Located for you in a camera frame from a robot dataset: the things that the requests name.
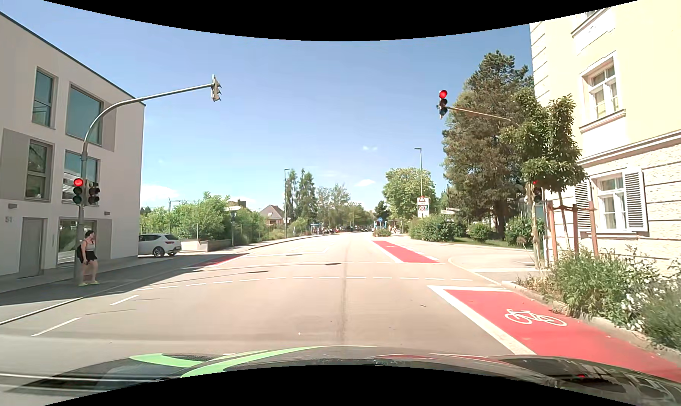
pedestrian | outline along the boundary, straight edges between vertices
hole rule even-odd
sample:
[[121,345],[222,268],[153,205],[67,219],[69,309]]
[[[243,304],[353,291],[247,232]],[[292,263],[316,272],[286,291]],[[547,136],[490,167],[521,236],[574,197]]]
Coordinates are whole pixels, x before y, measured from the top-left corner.
[[[95,232],[88,230],[85,233],[85,238],[77,247],[77,257],[82,263],[82,282],[80,286],[97,285],[95,280],[97,275],[97,256],[95,255]],[[90,280],[85,281],[85,277],[90,273]]]

road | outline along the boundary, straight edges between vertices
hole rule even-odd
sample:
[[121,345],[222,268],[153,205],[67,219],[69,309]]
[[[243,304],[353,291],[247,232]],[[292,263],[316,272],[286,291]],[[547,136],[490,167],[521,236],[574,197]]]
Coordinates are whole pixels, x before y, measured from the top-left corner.
[[69,286],[0,295],[0,321],[74,300],[1,324],[0,371],[57,374],[143,353],[383,345],[562,355],[681,380],[676,365],[500,288],[501,278],[532,272],[529,261],[518,250],[370,233],[241,256],[178,256],[128,271],[132,277],[117,271],[91,287],[105,292],[86,298],[89,291]]

distant car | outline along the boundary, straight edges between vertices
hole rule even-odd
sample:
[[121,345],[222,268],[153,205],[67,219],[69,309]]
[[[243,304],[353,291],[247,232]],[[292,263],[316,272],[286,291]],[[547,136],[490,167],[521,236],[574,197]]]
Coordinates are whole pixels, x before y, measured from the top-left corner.
[[180,252],[183,246],[180,239],[172,234],[141,234],[138,237],[138,255],[154,255],[156,257],[168,254],[173,256]]

blue sky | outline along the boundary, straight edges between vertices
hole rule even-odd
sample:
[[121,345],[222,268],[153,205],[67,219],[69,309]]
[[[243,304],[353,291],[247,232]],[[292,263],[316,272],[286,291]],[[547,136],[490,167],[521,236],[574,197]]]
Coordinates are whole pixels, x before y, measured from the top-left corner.
[[449,101],[497,49],[530,66],[527,25],[402,41],[280,41],[139,23],[41,0],[0,10],[139,97],[210,82],[209,90],[149,100],[142,203],[194,200],[203,191],[281,205],[283,169],[317,186],[345,183],[372,209],[390,168],[418,165],[446,186],[438,91]]

white window shutter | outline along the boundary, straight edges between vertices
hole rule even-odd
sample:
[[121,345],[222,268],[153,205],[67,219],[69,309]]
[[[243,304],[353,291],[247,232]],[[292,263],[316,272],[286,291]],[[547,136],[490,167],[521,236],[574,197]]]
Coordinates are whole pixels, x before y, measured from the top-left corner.
[[589,212],[589,201],[591,200],[591,183],[588,180],[574,186],[574,198],[576,207],[579,209],[577,219],[579,220],[579,231],[591,231],[591,212]]
[[623,172],[623,198],[626,200],[626,222],[630,231],[649,231],[646,217],[646,188],[643,187],[643,171],[627,168]]

